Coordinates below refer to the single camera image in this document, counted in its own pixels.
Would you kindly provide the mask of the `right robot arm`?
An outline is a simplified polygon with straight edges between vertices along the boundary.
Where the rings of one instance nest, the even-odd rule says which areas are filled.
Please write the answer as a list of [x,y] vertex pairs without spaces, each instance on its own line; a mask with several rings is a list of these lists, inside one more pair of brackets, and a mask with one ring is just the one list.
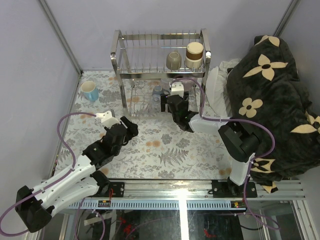
[[248,123],[233,118],[205,118],[189,110],[189,96],[160,95],[161,111],[168,109],[173,121],[182,131],[190,133],[218,133],[228,154],[231,156],[231,173],[227,178],[227,191],[233,197],[240,197],[246,191],[250,162],[254,158],[261,140]]

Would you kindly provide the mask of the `grey-blue textured mug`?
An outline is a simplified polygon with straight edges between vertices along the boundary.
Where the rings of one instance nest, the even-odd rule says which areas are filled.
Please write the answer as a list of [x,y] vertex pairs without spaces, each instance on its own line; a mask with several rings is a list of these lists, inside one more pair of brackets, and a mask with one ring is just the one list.
[[152,90],[152,97],[160,99],[161,95],[165,92],[166,90],[164,90],[161,85],[155,85]]

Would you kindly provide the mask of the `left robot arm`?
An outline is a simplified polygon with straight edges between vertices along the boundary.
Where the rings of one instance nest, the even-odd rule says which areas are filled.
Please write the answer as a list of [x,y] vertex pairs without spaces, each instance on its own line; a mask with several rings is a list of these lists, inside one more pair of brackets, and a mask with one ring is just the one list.
[[61,210],[80,199],[97,195],[105,197],[110,181],[100,171],[121,148],[139,134],[138,125],[125,116],[117,119],[108,113],[97,118],[105,135],[86,147],[73,163],[41,184],[21,187],[16,194],[15,211],[31,233],[44,228]]

